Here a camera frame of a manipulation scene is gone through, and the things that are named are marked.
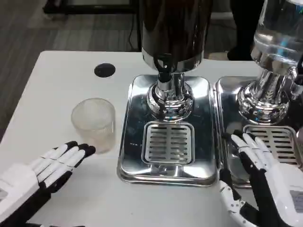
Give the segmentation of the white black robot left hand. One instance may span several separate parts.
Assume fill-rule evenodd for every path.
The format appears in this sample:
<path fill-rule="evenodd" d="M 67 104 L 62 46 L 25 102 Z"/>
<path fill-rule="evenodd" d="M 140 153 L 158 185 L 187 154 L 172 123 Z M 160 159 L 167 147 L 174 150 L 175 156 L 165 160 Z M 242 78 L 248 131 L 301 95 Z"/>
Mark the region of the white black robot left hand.
<path fill-rule="evenodd" d="M 30 164 L 15 163 L 0 176 L 0 225 L 40 227 L 29 220 L 69 180 L 84 159 L 95 154 L 88 144 L 69 141 Z"/>

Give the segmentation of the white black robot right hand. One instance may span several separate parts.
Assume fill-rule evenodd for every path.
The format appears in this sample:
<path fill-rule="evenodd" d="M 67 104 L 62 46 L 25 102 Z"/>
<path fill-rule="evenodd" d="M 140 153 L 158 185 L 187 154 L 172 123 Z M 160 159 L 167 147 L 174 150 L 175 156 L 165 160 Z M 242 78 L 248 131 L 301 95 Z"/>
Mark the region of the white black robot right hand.
<path fill-rule="evenodd" d="M 220 195 L 230 217 L 242 227 L 301 227 L 303 225 L 303 172 L 280 163 L 262 139 L 234 131 L 223 136 L 238 151 L 249 175 L 257 208 L 234 189 L 229 169 L 219 172 Z"/>

